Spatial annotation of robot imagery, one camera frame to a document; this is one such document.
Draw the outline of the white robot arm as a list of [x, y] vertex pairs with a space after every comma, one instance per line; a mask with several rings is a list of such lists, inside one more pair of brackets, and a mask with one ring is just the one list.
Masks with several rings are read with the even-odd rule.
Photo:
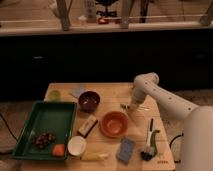
[[213, 171], [213, 106], [194, 104], [161, 88], [154, 73], [137, 75], [133, 81], [130, 111], [134, 112], [147, 95], [174, 118], [182, 120], [181, 163], [177, 171]]

